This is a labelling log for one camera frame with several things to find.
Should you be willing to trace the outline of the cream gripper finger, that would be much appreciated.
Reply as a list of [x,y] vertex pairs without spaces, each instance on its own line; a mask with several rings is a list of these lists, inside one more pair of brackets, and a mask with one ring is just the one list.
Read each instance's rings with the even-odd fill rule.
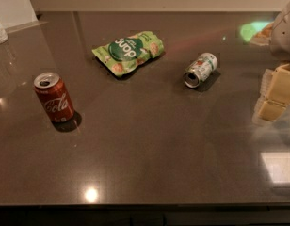
[[252,120],[255,123],[271,123],[276,121],[285,111],[285,107],[260,97],[254,107]]
[[290,63],[282,63],[275,70],[265,70],[260,94],[277,105],[290,105]]

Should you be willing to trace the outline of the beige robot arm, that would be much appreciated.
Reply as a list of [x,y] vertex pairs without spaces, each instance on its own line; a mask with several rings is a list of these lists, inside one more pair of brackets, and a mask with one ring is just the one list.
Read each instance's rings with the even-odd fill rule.
[[276,69],[265,70],[252,116],[254,123],[268,125],[290,105],[290,1],[272,23],[251,37],[250,43],[268,46],[280,61]]

